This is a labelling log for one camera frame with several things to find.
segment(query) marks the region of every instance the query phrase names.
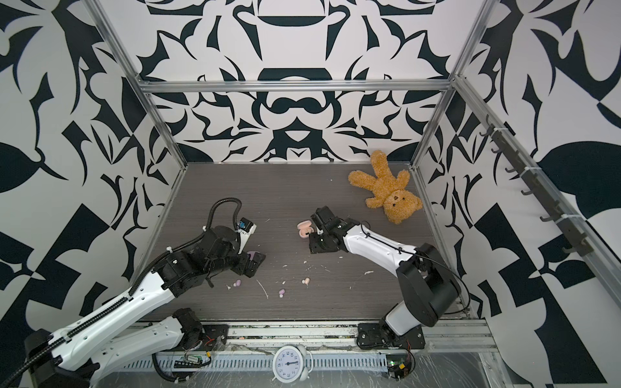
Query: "white alarm clock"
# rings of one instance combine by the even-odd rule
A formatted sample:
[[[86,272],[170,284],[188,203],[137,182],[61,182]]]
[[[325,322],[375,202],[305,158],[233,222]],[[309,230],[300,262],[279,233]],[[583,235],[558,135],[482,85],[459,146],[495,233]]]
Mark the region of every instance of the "white alarm clock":
[[[307,355],[310,355],[310,370],[305,366]],[[304,381],[312,371],[312,354],[302,345],[297,347],[287,345],[280,348],[274,355],[272,362],[274,376],[282,382],[294,382],[298,378]]]

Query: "black and white wallpaper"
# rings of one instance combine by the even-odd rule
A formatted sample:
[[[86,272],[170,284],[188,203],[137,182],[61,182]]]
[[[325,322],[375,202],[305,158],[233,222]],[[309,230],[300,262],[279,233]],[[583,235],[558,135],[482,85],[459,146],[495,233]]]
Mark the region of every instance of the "black and white wallpaper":
[[[612,0],[501,0],[466,70],[617,254],[620,16]],[[455,96],[420,167],[472,311],[517,387],[619,386],[621,311],[482,132]]]
[[[143,79],[447,78],[482,0],[107,0]]]
[[[0,0],[0,380],[124,290],[179,172],[76,0]]]
[[[188,161],[409,161],[438,91],[155,95]]]

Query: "wood grain surface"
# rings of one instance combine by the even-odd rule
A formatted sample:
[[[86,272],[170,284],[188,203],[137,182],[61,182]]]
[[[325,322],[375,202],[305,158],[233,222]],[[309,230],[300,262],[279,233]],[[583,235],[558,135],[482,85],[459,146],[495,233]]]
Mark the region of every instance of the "wood grain surface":
[[[396,174],[407,165],[391,165]],[[180,245],[200,234],[212,204],[237,197],[243,207],[239,218],[256,223],[245,250],[267,254],[255,277],[226,271],[174,301],[153,311],[145,320],[161,320],[182,307],[192,308],[203,320],[335,320],[379,319],[402,300],[399,283],[382,267],[346,252],[312,255],[308,240],[296,225],[327,205],[341,217],[366,220],[371,229],[411,245],[434,244],[423,210],[394,225],[383,209],[369,209],[372,194],[347,181],[350,171],[373,173],[371,165],[228,165],[191,164],[174,199],[153,250],[153,259],[167,246]],[[408,189],[415,192],[410,180]],[[235,204],[221,205],[213,226],[232,227]],[[301,283],[305,277],[310,284]],[[237,280],[240,287],[232,287]],[[265,288],[269,296],[259,285]],[[285,289],[283,298],[278,291]]]

